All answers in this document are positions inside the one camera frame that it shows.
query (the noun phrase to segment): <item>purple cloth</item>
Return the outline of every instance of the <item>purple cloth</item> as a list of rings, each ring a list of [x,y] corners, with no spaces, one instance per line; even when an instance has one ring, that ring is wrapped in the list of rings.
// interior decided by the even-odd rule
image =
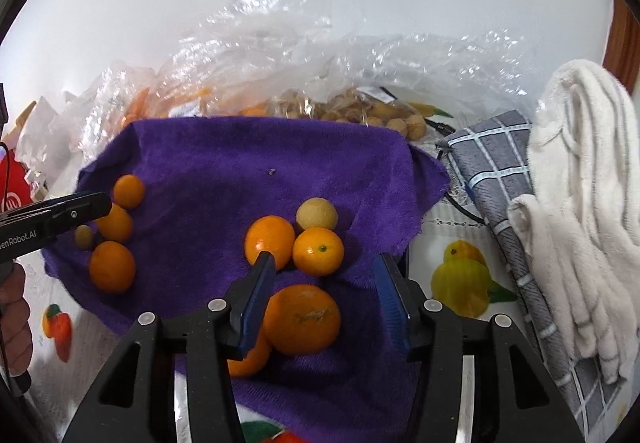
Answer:
[[[110,192],[122,174],[146,185],[131,212],[132,288],[108,296],[90,282],[88,254],[72,233],[45,252],[47,272],[117,334],[145,311],[172,318],[223,296],[249,270],[243,241],[259,217],[293,222],[321,196],[337,208],[342,268],[325,279],[282,271],[276,289],[315,283],[342,312],[336,343],[290,359],[273,353],[252,379],[234,380],[236,402],[278,420],[309,443],[400,441],[417,368],[394,352],[369,269],[401,254],[422,215],[444,194],[443,166],[391,130],[320,121],[185,118],[139,121],[81,172],[78,190]]]

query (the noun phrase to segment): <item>plastic bag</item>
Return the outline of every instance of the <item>plastic bag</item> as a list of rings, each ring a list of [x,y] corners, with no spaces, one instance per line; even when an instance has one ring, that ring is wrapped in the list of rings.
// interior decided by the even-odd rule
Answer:
[[[16,161],[27,167],[25,180],[34,201],[41,200],[47,194],[47,185],[57,179],[71,158],[66,136],[49,130],[49,125],[57,116],[58,113],[45,98],[39,99],[15,147]]]
[[[427,131],[427,125],[416,108],[396,100],[379,87],[351,87],[327,103],[314,102],[304,94],[289,91],[273,102],[244,109],[240,114],[387,127],[410,141],[422,139]]]
[[[146,96],[155,76],[153,69],[114,62],[89,89],[67,103],[49,130],[65,137],[72,153],[82,152],[85,164],[92,162],[127,123],[137,119],[140,95]]]
[[[66,131],[72,152],[90,162],[124,126],[145,118],[324,116],[369,126],[382,120],[414,140],[424,129],[418,116],[433,109],[473,121],[513,108],[532,115],[519,40],[507,32],[334,39],[333,2],[237,0],[181,40],[157,76],[114,64],[51,128]],[[375,102],[363,87],[385,87],[411,105]],[[357,89],[356,101],[345,103]]]
[[[331,2],[236,1],[181,42],[159,71],[145,114],[168,117],[190,104],[194,115],[228,116],[292,92],[327,103],[360,86],[407,89],[412,100],[478,119],[534,108],[519,40],[507,32],[332,40]]]

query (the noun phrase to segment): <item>tangerine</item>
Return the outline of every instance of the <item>tangerine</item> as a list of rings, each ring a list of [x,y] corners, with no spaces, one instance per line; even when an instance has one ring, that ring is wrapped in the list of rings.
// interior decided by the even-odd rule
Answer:
[[[291,357],[313,355],[335,342],[340,310],[319,287],[296,284],[271,297],[262,328],[279,352]]]
[[[105,293],[124,293],[136,276],[136,260],[123,245],[105,241],[94,249],[89,259],[89,276]]]
[[[95,219],[94,223],[107,241],[125,243],[133,232],[133,219],[116,203],[111,205],[109,215]]]
[[[313,227],[302,232],[293,245],[293,263],[309,275],[325,277],[336,271],[344,258],[344,245],[334,232]]]
[[[262,333],[262,330],[258,333],[258,339],[255,341],[255,346],[244,357],[244,360],[238,362],[236,360],[226,360],[229,366],[229,375],[231,378],[238,378],[240,376],[251,376],[261,371],[271,355],[271,345],[267,338]]]
[[[296,232],[287,219],[261,217],[246,232],[244,254],[249,264],[253,265],[261,251],[268,251],[275,259],[276,269],[282,269],[291,260],[295,240]]]
[[[122,208],[131,210],[145,198],[145,184],[133,174],[126,174],[113,185],[113,201]]]

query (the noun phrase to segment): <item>gray checkered cloth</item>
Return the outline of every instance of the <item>gray checkered cloth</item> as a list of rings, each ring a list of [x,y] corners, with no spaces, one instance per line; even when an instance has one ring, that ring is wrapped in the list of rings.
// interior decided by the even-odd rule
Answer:
[[[607,411],[620,385],[604,383],[595,359],[577,363],[569,359],[545,297],[529,272],[520,240],[507,219],[511,200],[533,193],[527,165],[530,129],[529,120],[512,110],[459,130],[438,145],[449,153],[454,171],[502,248],[507,270],[516,284],[529,341],[586,438]]]

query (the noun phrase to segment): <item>yellow lemon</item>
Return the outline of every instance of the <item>yellow lemon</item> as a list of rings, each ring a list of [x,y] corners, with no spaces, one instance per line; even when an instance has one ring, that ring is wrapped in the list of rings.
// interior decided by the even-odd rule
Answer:
[[[451,243],[444,249],[444,262],[454,261],[455,259],[472,259],[478,263],[486,266],[486,261],[482,256],[481,251],[476,246],[459,239],[454,243]]]
[[[296,222],[303,230],[309,228],[333,230],[338,224],[338,212],[326,199],[311,198],[300,204],[296,212]]]
[[[493,286],[487,267],[472,259],[451,259],[440,264],[431,277],[433,298],[468,318],[486,311]]]

